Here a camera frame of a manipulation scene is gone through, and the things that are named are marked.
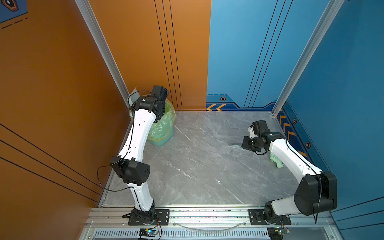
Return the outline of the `teal dustpan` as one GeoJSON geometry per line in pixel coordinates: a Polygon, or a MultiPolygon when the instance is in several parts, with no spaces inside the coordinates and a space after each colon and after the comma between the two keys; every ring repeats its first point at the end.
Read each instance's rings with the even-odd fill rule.
{"type": "Polygon", "coordinates": [[[136,88],[131,92],[131,94],[128,97],[128,102],[131,106],[134,105],[135,101],[142,96],[143,94],[150,94],[150,91],[146,90],[137,90],[136,88]]]}

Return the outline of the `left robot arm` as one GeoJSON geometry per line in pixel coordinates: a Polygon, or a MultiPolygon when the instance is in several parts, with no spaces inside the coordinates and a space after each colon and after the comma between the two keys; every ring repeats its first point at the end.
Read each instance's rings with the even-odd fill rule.
{"type": "Polygon", "coordinates": [[[133,123],[128,139],[118,156],[110,160],[110,166],[127,184],[135,201],[129,218],[145,225],[155,221],[156,208],[147,183],[151,167],[143,163],[144,148],[150,128],[165,114],[168,94],[166,88],[154,86],[149,95],[138,97],[130,105],[133,123]]]}

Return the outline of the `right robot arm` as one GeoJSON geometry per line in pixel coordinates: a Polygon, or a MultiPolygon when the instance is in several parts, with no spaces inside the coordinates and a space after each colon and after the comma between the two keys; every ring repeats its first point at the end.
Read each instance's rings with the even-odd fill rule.
{"type": "Polygon", "coordinates": [[[251,138],[245,136],[242,148],[275,155],[291,171],[299,185],[291,197],[266,202],[262,219],[269,224],[280,223],[288,215],[317,216],[338,206],[337,178],[307,161],[281,134],[267,133],[251,138]]]}

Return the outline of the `small green paper scrap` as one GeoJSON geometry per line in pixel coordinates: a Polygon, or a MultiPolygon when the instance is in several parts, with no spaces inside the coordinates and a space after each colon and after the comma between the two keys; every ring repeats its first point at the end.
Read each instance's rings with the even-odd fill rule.
{"type": "Polygon", "coordinates": [[[270,154],[270,160],[275,163],[277,168],[282,168],[285,164],[280,160],[279,157],[277,157],[275,154],[271,153],[270,154]]]}

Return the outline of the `right circuit board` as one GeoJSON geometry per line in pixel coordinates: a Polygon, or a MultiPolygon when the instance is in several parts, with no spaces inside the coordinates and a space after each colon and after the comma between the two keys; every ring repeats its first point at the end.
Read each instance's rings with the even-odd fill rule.
{"type": "Polygon", "coordinates": [[[283,229],[267,228],[267,230],[271,240],[283,240],[284,235],[291,233],[291,231],[286,228],[283,228],[283,229]]]}

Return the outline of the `circuit board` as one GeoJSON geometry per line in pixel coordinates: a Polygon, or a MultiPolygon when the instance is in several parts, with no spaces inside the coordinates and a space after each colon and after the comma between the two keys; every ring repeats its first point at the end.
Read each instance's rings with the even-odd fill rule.
{"type": "Polygon", "coordinates": [[[144,229],[139,230],[139,239],[153,240],[158,237],[159,231],[157,229],[144,229]]]}
{"type": "Polygon", "coordinates": [[[283,228],[283,229],[267,228],[267,230],[271,240],[283,240],[284,235],[291,233],[291,231],[286,228],[283,228]]]}

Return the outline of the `left circuit board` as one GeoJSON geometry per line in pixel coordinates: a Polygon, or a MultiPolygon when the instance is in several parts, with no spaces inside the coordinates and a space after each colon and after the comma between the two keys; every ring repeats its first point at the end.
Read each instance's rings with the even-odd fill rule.
{"type": "Polygon", "coordinates": [[[153,240],[158,237],[159,231],[157,229],[144,229],[139,230],[139,239],[153,240]]]}

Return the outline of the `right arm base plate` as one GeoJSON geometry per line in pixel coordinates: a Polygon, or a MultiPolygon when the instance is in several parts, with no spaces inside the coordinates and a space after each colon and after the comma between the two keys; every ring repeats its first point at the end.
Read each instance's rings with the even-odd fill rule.
{"type": "Polygon", "coordinates": [[[261,225],[291,225],[291,219],[289,215],[276,216],[269,210],[265,209],[249,209],[249,220],[252,226],[261,225]]]}

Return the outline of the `left aluminium corner post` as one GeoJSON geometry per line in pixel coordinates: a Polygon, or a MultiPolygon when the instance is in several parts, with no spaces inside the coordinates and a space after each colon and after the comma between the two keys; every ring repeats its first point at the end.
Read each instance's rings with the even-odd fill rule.
{"type": "Polygon", "coordinates": [[[124,82],[124,79],[113,57],[113,54],[110,50],[110,47],[107,43],[107,40],[103,34],[103,31],[99,25],[99,22],[96,18],[96,15],[92,9],[90,2],[86,0],[75,0],[75,3],[77,4],[78,9],[80,10],[81,15],[86,22],[86,25],[105,61],[106,66],[110,71],[110,74],[122,98],[124,99],[126,106],[129,107],[130,104],[129,104],[128,97],[130,93],[127,89],[127,86],[124,82]]]}

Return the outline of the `aluminium corner post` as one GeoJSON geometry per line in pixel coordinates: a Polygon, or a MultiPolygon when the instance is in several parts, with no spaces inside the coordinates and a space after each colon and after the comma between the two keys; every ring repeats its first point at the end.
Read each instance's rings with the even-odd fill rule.
{"type": "Polygon", "coordinates": [[[281,94],[279,95],[278,100],[276,101],[276,104],[272,110],[272,114],[274,117],[277,117],[278,113],[283,108],[284,103],[287,101],[288,97],[293,91],[295,85],[300,79],[302,73],[310,62],[313,54],[315,53],[316,49],[318,48],[319,44],[327,33],[329,27],[331,26],[344,2],[344,0],[331,0],[328,2],[298,62],[296,63],[281,94]]]}
{"type": "Polygon", "coordinates": [[[86,22],[86,25],[105,61],[106,66],[110,71],[110,74],[122,98],[124,99],[126,106],[129,107],[130,104],[129,104],[128,97],[130,93],[127,89],[127,86],[124,82],[124,79],[113,57],[113,54],[110,50],[110,47],[107,43],[107,40],[103,34],[103,31],[99,25],[99,22],[96,18],[96,15],[92,9],[90,2],[86,0],[75,0],[75,3],[77,4],[78,9],[80,10],[81,15],[86,22]]]}

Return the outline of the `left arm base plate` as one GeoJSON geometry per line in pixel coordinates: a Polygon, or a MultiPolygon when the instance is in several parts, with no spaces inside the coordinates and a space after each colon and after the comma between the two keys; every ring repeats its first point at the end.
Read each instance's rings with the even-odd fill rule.
{"type": "Polygon", "coordinates": [[[156,225],[167,226],[170,220],[170,209],[152,209],[147,212],[133,209],[129,217],[129,226],[156,225]]]}

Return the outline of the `aluminium frame rail front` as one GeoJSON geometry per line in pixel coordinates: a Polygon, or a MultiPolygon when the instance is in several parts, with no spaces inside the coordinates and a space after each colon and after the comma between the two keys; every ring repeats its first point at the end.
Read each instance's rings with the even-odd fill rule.
{"type": "Polygon", "coordinates": [[[93,208],[81,232],[81,240],[144,240],[139,230],[157,229],[154,240],[270,240],[267,228],[289,229],[283,240],[341,240],[341,232],[329,213],[316,219],[290,215],[291,225],[252,226],[251,206],[166,206],[170,209],[167,226],[129,226],[131,208],[93,208]]]}

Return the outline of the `right aluminium corner post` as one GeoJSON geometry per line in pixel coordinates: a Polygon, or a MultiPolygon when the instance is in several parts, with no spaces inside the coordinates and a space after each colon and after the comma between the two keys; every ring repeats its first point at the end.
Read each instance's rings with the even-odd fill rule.
{"type": "Polygon", "coordinates": [[[331,0],[328,2],[298,62],[296,63],[281,94],[279,95],[278,100],[276,101],[276,104],[272,110],[272,114],[274,117],[277,117],[278,113],[283,108],[284,103],[287,101],[288,97],[293,91],[295,85],[300,79],[302,73],[310,62],[313,54],[315,53],[316,49],[318,48],[319,44],[327,33],[329,27],[331,26],[344,2],[344,0],[331,0]]]}

